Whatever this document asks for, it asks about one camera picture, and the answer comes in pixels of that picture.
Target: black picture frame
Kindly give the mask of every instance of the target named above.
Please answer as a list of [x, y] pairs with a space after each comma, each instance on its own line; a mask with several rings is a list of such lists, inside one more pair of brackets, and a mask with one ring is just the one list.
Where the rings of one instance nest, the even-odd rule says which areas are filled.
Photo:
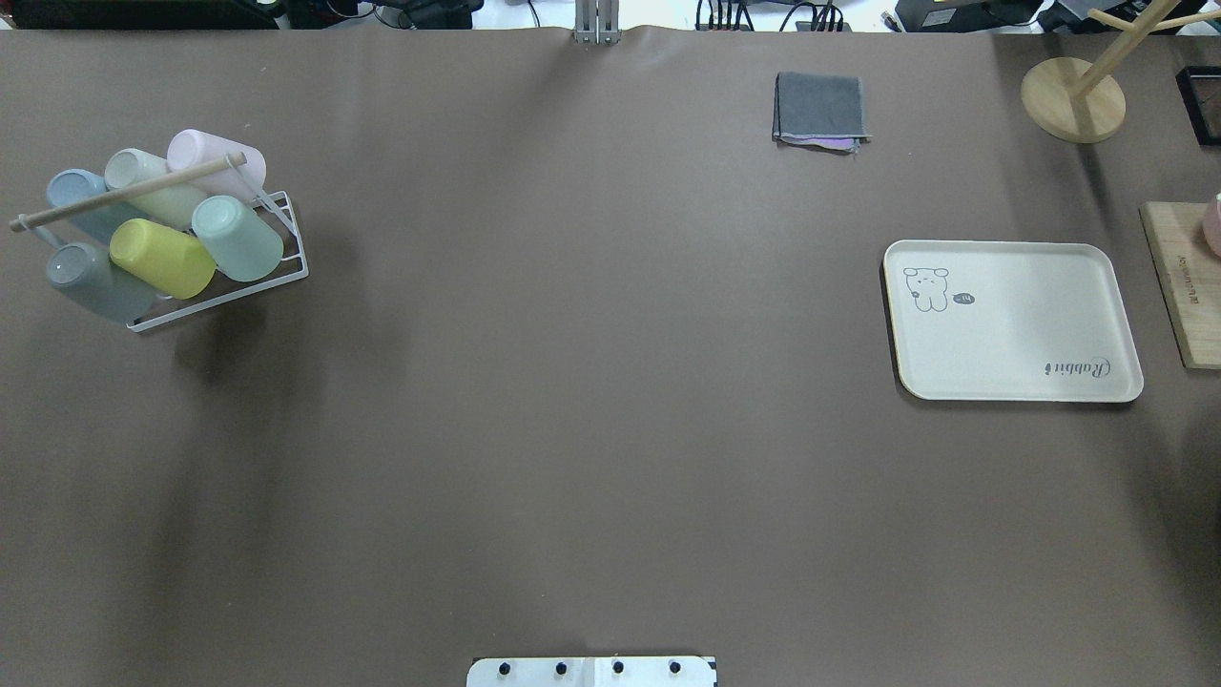
[[[1221, 121], [1216, 131], [1209, 127], [1204, 105], [1209, 103], [1216, 93], [1204, 95], [1197, 85], [1209, 82], [1221, 89], [1221, 67], [1183, 67], [1175, 77], [1178, 82], [1178, 92], [1183, 95], [1183, 106], [1187, 107], [1187, 116], [1192, 120], [1192, 128], [1195, 129], [1195, 140], [1200, 145], [1221, 145]], [[1214, 105], [1221, 107], [1221, 99]]]

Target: gray-blue cup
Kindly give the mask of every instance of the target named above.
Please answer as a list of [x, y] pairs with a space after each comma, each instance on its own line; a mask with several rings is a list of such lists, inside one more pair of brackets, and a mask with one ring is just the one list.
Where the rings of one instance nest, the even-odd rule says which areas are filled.
[[[46, 201], [53, 207], [77, 203], [106, 192], [106, 179], [88, 170], [63, 170], [51, 177], [46, 184]], [[110, 236], [118, 225], [131, 218], [147, 218], [148, 215], [127, 203], [114, 203], [82, 212], [68, 221], [103, 244], [110, 243]]]
[[92, 243], [68, 243], [46, 261], [56, 290], [111, 321], [127, 323], [148, 311], [156, 289], [127, 273]]

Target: white rectangular tray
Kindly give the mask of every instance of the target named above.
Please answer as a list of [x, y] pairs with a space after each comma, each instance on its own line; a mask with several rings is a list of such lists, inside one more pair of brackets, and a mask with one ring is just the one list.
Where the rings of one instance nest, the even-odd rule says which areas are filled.
[[1144, 376], [1105, 253], [899, 240], [883, 257], [899, 378], [921, 399], [1125, 403]]

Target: wooden round base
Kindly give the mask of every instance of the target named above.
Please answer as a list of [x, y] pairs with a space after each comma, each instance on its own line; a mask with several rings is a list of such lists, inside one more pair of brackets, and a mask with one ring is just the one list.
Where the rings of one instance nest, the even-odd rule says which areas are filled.
[[1123, 123], [1123, 90], [1110, 76], [1084, 95], [1068, 95], [1089, 67], [1085, 60], [1055, 57], [1039, 62], [1022, 78], [1026, 112], [1051, 135], [1072, 143], [1098, 143]]

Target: brown tabletop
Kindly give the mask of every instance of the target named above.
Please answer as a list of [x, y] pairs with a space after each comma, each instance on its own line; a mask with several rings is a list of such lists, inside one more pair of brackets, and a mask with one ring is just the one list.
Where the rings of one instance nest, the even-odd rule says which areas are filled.
[[[1216, 685], [1221, 379], [1137, 207], [1221, 184], [1175, 85], [1221, 44], [1149, 39], [1110, 140], [1043, 133], [1022, 74], [1109, 39], [0, 33], [2, 218], [197, 127], [266, 154], [313, 268], [137, 334], [4, 236], [2, 681]], [[778, 146], [781, 70], [860, 76], [874, 138]], [[1098, 245], [1143, 395], [915, 399], [900, 238]]]

